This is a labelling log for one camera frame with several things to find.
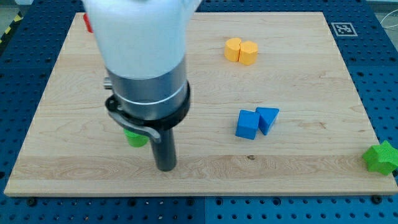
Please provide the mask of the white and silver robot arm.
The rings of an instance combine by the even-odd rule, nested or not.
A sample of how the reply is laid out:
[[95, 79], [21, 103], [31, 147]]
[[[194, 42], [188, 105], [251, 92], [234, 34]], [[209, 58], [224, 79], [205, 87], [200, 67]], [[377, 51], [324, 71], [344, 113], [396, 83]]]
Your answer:
[[156, 166], [177, 163], [173, 128], [190, 108], [185, 34], [201, 0], [83, 0], [108, 73], [110, 117], [150, 139]]

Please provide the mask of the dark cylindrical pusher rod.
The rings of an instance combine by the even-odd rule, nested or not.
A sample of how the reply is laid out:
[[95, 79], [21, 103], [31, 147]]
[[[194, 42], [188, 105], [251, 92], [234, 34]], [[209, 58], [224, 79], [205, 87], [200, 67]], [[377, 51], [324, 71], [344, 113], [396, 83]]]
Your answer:
[[150, 138], [152, 152], [158, 170], [168, 172], [177, 165], [173, 129], [160, 130], [160, 141]]

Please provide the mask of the black clamp ring with lever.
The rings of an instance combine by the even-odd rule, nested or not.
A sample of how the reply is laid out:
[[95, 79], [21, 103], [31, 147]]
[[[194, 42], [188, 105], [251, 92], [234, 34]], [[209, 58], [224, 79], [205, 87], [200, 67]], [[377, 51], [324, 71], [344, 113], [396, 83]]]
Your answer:
[[190, 109], [190, 84], [186, 82], [183, 85], [186, 89], [184, 100], [179, 108], [166, 117], [155, 120], [143, 120], [134, 118], [132, 115], [121, 109], [120, 102], [116, 99], [115, 94], [111, 95], [105, 101], [105, 107], [108, 110], [109, 116], [122, 128], [147, 136], [150, 140], [160, 144], [163, 141], [161, 131], [171, 130], [174, 126], [178, 125], [187, 115]]

